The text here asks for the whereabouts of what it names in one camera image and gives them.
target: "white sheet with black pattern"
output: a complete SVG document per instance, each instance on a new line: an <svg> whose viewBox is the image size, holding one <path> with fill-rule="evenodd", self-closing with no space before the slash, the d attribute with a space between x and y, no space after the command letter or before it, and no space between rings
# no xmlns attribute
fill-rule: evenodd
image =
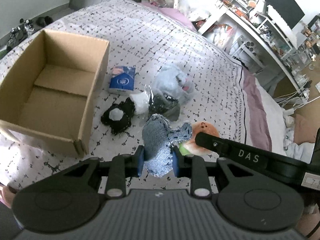
<svg viewBox="0 0 320 240"><path fill-rule="evenodd" d="M112 0L81 9L48 28L110 41L108 71L96 98L90 152L85 158L96 156L109 161L118 154L133 154L138 145L143 144L142 122L138 117L134 117L132 126L125 133L117 136L111 135L110 128L100 122L100 116L112 103L125 99L107 92L110 69L115 65L136 67L135 90L142 90L163 65L176 64L195 85L194 97L183 106L179 123L206 120L218 129L221 137L246 142L242 69L197 33L129 0ZM0 81L32 38L21 43L0 62ZM0 148L0 182L17 189L81 161L18 145L2 135ZM217 155L212 153L204 158L215 161ZM164 178L155 178L144 170L140 178L128 178L127 187L187 188L189 181L175 178L172 171Z"/></svg>

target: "open cardboard box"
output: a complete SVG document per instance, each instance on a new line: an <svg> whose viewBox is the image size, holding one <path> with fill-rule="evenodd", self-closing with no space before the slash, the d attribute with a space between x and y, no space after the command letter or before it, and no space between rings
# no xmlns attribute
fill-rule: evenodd
<svg viewBox="0 0 320 240"><path fill-rule="evenodd" d="M83 157L108 52L103 39L41 31L0 84L0 132L16 142Z"/></svg>

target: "denim fabric object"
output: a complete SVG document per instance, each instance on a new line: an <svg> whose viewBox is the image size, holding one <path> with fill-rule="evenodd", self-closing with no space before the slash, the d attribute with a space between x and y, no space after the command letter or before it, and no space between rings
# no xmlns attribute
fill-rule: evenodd
<svg viewBox="0 0 320 240"><path fill-rule="evenodd" d="M169 121L160 114L153 114L142 130L145 166L154 176L162 177L172 170L170 146L173 142L189 140L192 136L191 124L186 122L181 128L172 130Z"/></svg>

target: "brown cushion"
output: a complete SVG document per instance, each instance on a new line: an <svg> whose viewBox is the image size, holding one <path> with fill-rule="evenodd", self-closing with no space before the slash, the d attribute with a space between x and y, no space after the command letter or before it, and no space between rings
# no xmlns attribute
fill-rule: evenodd
<svg viewBox="0 0 320 240"><path fill-rule="evenodd" d="M296 114L293 142L300 145L304 142L315 143L318 127L312 122L304 118L302 115Z"/></svg>

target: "pink fabric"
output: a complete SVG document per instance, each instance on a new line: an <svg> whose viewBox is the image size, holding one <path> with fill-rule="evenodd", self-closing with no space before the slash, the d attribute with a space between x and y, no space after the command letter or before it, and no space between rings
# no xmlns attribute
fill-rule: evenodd
<svg viewBox="0 0 320 240"><path fill-rule="evenodd" d="M256 86L256 79L243 68L243 89L247 94L250 114L250 135L252 145L256 148L272 151L272 142L269 133L267 115L261 100L261 94Z"/></svg>
<svg viewBox="0 0 320 240"><path fill-rule="evenodd" d="M142 2L144 6L147 6L149 8L152 8L153 10L160 12L167 17L179 22L183 26L187 27L188 29L196 32L196 28L193 26L192 22L189 21L187 17L185 17L179 10L174 9L174 8L158 8L157 6L154 6L152 4L149 4L147 2Z"/></svg>

